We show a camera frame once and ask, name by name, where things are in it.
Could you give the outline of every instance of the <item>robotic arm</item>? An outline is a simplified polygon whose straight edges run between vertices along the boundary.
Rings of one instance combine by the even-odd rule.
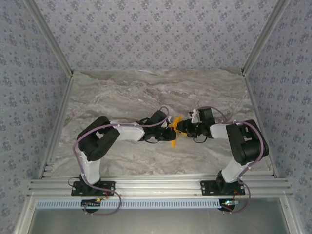
[[[85,176],[90,184],[95,184],[100,181],[99,166],[100,160],[105,156],[108,150],[116,141],[134,140],[147,141],[154,137],[156,140],[170,141],[176,138],[176,132],[169,127],[169,117],[161,126],[150,128],[142,128],[139,125],[152,125],[161,122],[166,118],[166,114],[161,110],[156,111],[152,117],[142,119],[136,123],[125,126],[112,121],[107,117],[101,116],[96,119],[91,125],[83,130],[77,137],[79,139],[88,131],[107,124],[116,124],[116,126],[100,129],[87,135],[79,142],[79,149],[81,151],[80,161],[82,163]]]
[[[166,114],[158,110],[150,118],[142,119],[136,122],[136,124],[151,125],[159,123],[165,118]],[[152,137],[156,140],[175,140],[176,131],[174,131],[173,127],[169,127],[171,120],[172,118],[168,118],[168,120],[161,126],[159,125],[150,128],[134,126],[135,123],[129,126],[117,124],[117,126],[100,129],[87,135],[79,142],[79,149],[81,150],[80,161],[82,162],[88,182],[93,185],[100,182],[100,160],[115,141],[147,141]],[[245,122],[251,124],[260,133],[254,120],[247,120]],[[96,127],[111,123],[114,122],[109,121],[105,116],[101,116],[82,131],[77,139]],[[189,112],[189,118],[179,122],[176,129],[178,132],[184,133],[193,139],[200,135],[204,135],[206,139],[223,138],[229,140],[233,158],[227,167],[218,173],[216,181],[207,184],[208,189],[206,191],[210,191],[207,195],[232,195],[231,193],[233,192],[233,189],[237,186],[240,187],[240,185],[237,184],[238,175],[248,167],[250,163],[255,161],[260,154],[260,140],[257,134],[249,126],[242,123],[216,124],[211,108]],[[263,156],[267,156],[269,153],[269,147],[262,135],[261,137],[264,145]],[[88,188],[88,185],[85,184],[82,176],[80,176],[80,181],[86,190],[92,194],[93,189]]]
[[[189,112],[190,119],[181,121],[177,125],[180,132],[186,133],[188,137],[193,139],[203,134],[206,138],[222,138],[228,139],[232,151],[233,158],[229,164],[221,170],[216,181],[202,181],[203,195],[234,195],[234,190],[240,190],[241,194],[245,194],[239,184],[238,176],[254,162],[260,155],[261,145],[258,135],[250,126],[243,123],[215,123],[210,108],[199,109],[198,114],[200,121],[192,118],[196,116],[197,110]],[[254,120],[244,121],[252,125],[260,134],[263,142],[263,155],[269,154],[269,147],[258,129]]]

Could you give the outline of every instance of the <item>wall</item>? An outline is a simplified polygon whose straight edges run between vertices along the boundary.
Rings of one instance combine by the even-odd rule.
[[[38,176],[67,77],[22,0],[0,5],[0,233]]]
[[[276,0],[36,0],[72,69],[241,68]]]
[[[292,0],[248,77],[281,176],[312,233],[312,2]]]

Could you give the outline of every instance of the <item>black mounting bracket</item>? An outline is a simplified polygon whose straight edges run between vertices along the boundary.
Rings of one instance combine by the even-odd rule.
[[[94,184],[94,186],[115,190],[115,181],[98,181]],[[83,179],[80,181],[75,181],[72,188],[72,196],[93,196],[93,197],[106,197],[106,196],[114,196],[112,192],[104,192],[102,190],[94,189],[88,186]]]
[[[228,185],[229,187],[226,192],[222,192],[215,180],[204,180],[200,182],[201,194],[203,196],[234,196],[237,195],[235,191],[239,192],[241,196],[246,194],[244,186],[238,182],[233,182]]]

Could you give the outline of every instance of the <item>floor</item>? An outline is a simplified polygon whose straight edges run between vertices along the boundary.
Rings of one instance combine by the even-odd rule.
[[[76,72],[73,79],[52,177],[79,175],[72,145],[77,135],[99,116],[115,122],[134,122],[166,105],[170,115],[182,114],[186,119],[189,110],[211,105],[230,120],[255,119],[243,77],[226,70]],[[216,122],[222,120],[219,113],[214,116]],[[216,174],[231,158],[225,139],[196,144],[191,138],[179,136],[174,149],[169,142],[120,141],[101,160],[100,174]],[[267,171],[270,166],[270,160],[265,158],[253,170]]]

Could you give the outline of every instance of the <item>yellow object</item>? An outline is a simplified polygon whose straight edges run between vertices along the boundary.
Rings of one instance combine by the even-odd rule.
[[[174,121],[172,122],[172,124],[170,124],[170,127],[174,128],[174,131],[176,132],[176,137],[177,137],[177,133],[179,133],[179,131],[176,129],[177,124],[179,122],[181,122],[182,120],[182,115],[179,115],[178,117],[175,117]],[[176,140],[172,140],[171,141],[171,147],[174,148],[176,145]]]

